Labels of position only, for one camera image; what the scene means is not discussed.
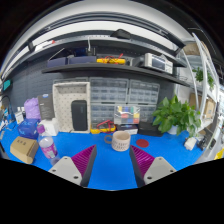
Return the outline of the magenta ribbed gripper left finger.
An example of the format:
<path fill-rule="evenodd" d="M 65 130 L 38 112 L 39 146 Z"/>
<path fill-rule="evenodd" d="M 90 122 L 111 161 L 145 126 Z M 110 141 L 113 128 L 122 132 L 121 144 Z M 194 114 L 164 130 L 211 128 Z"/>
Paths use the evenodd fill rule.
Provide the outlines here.
<path fill-rule="evenodd" d="M 87 187 L 96 155 L 97 147 L 90 146 L 72 157 L 62 157 L 49 172 L 76 185 Z"/>

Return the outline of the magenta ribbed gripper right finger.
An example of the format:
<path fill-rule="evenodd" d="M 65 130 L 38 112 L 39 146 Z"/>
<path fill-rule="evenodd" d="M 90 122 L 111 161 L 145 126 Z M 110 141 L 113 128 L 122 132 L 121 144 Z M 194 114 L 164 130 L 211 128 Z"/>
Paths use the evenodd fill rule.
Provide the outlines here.
<path fill-rule="evenodd" d="M 136 146 L 130 146 L 129 155 L 138 187 L 148 185 L 176 171 L 163 157 L 153 157 Z"/>

